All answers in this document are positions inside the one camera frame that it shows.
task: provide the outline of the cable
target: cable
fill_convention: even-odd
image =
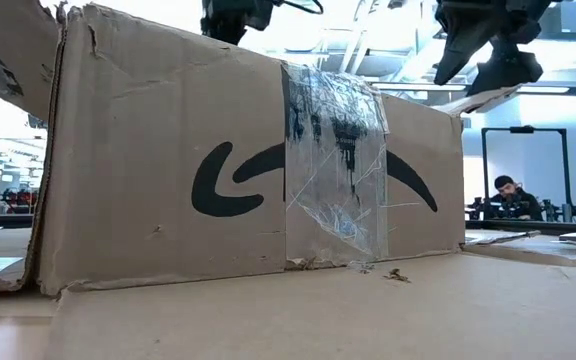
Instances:
[[[319,11],[309,9],[303,5],[299,5],[299,4],[296,4],[296,3],[292,2],[292,1],[288,1],[288,0],[266,0],[266,1],[270,1],[277,6],[282,5],[282,4],[286,4],[288,6],[292,6],[296,9],[301,10],[301,11],[305,11],[309,14],[322,15],[324,13],[324,7],[323,7],[323,5],[321,5],[319,0],[312,0],[312,3],[315,4],[315,6],[319,8]]]

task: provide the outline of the dark shirt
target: dark shirt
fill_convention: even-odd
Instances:
[[[544,221],[541,215],[541,205],[532,194],[525,192],[522,188],[517,188],[517,191],[512,196],[512,200],[507,200],[501,194],[497,194],[490,198],[492,203],[507,203],[508,201],[512,203],[523,203],[524,206],[515,207],[514,215],[518,218],[523,215],[530,216],[530,220],[533,221]],[[495,218],[494,214],[490,211],[486,214],[487,219]]]

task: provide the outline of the black hair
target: black hair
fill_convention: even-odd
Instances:
[[[495,179],[495,188],[499,189],[506,184],[514,184],[514,180],[508,175],[501,175]]]

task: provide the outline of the black stand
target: black stand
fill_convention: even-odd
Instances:
[[[488,147],[486,144],[486,134],[489,131],[504,131],[510,134],[534,134],[535,132],[557,132],[561,135],[561,150],[564,163],[564,188],[566,192],[566,204],[572,207],[573,215],[576,215],[575,205],[572,203],[572,196],[570,194],[570,168],[568,165],[568,132],[566,129],[559,128],[541,128],[537,129],[530,125],[527,126],[514,126],[509,128],[483,128],[481,129],[481,147],[482,157],[484,161],[484,191],[485,200],[490,201],[490,191],[488,189]]]

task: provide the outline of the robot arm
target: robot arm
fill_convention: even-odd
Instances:
[[[444,85],[487,42],[490,60],[479,64],[479,74],[468,95],[536,82],[543,74],[535,55],[521,52],[541,32],[539,19],[551,0],[438,0],[435,18],[447,34],[435,84]]]
[[[202,1],[204,35],[235,45],[246,33],[246,26],[260,31],[267,27],[274,6],[286,4],[310,13],[323,13],[319,0],[309,0],[319,11],[288,0]],[[543,70],[535,55],[519,51],[517,44],[528,44],[537,38],[541,32],[538,21],[551,0],[437,0],[437,3],[435,18],[447,39],[437,66],[436,84],[450,81],[487,42],[492,44],[493,53],[487,63],[479,65],[479,75],[468,95],[536,82],[541,77]]]
[[[273,6],[283,4],[295,7],[311,14],[323,14],[324,8],[319,0],[311,0],[318,10],[287,0],[202,0],[204,17],[201,19],[201,31],[213,39],[237,45],[246,33],[246,26],[259,31],[270,23]]]

